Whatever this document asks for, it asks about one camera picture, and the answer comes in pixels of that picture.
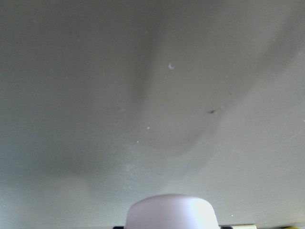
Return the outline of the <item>pink cup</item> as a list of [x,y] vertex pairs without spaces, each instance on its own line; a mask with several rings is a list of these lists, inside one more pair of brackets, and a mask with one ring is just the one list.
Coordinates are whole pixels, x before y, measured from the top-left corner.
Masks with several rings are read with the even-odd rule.
[[182,194],[143,199],[127,212],[126,229],[218,229],[212,205]]

